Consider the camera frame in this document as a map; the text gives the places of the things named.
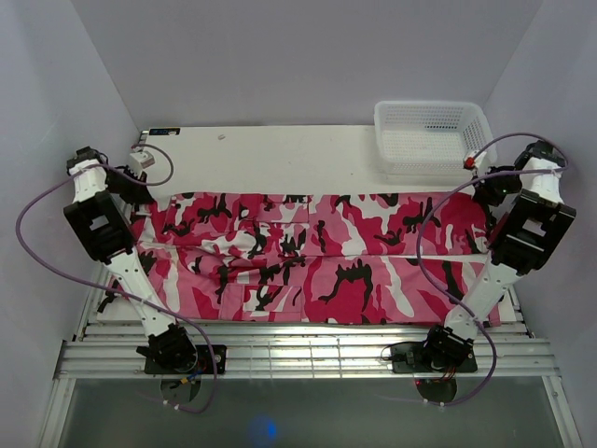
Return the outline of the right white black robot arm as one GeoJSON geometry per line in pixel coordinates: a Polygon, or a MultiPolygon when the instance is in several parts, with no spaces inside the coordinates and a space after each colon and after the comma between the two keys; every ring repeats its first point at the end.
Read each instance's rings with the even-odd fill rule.
{"type": "Polygon", "coordinates": [[[477,203],[497,207],[506,197],[513,202],[490,233],[488,255],[472,288],[462,298],[448,296],[453,308],[422,344],[420,359],[433,371],[455,371],[473,357],[484,319],[512,285],[547,263],[576,219],[576,209],[560,194],[568,160],[550,141],[533,139],[513,164],[490,166],[484,174],[479,171],[484,148],[465,159],[477,203]]]}

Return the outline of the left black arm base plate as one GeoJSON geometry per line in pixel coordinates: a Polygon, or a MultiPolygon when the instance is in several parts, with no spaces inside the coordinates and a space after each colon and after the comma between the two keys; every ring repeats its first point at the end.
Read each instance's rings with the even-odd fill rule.
{"type": "Polygon", "coordinates": [[[226,370],[226,359],[228,354],[228,347],[224,344],[214,344],[213,351],[215,355],[215,365],[213,365],[211,353],[207,344],[196,345],[197,355],[195,356],[195,365],[192,368],[184,368],[182,370],[168,369],[160,366],[153,360],[147,359],[143,368],[145,374],[179,374],[190,375],[198,372],[199,374],[224,374],[226,370]]]}

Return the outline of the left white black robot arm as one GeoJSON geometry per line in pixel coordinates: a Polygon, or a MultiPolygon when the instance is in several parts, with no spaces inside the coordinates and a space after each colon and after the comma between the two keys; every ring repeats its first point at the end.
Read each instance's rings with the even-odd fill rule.
{"type": "Polygon", "coordinates": [[[137,352],[167,371],[191,371],[197,365],[198,351],[176,318],[161,310],[130,224],[109,192],[102,155],[83,147],[67,161],[66,170],[74,179],[75,197],[64,207],[64,216],[90,258],[101,262],[129,295],[147,337],[147,345],[137,352]]]}

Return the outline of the pink camouflage trousers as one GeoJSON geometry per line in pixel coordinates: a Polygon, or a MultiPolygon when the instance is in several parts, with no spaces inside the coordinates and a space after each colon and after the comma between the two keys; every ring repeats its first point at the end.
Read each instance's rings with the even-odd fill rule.
{"type": "Polygon", "coordinates": [[[190,192],[129,213],[162,305],[190,319],[440,323],[495,220],[466,193],[190,192]]]}

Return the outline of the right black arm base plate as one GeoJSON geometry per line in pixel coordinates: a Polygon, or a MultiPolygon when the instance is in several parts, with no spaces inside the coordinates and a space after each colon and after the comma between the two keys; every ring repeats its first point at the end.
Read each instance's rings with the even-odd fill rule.
{"type": "Polygon", "coordinates": [[[456,359],[424,342],[396,343],[390,346],[393,373],[472,373],[478,371],[473,355],[456,365],[456,359]]]}

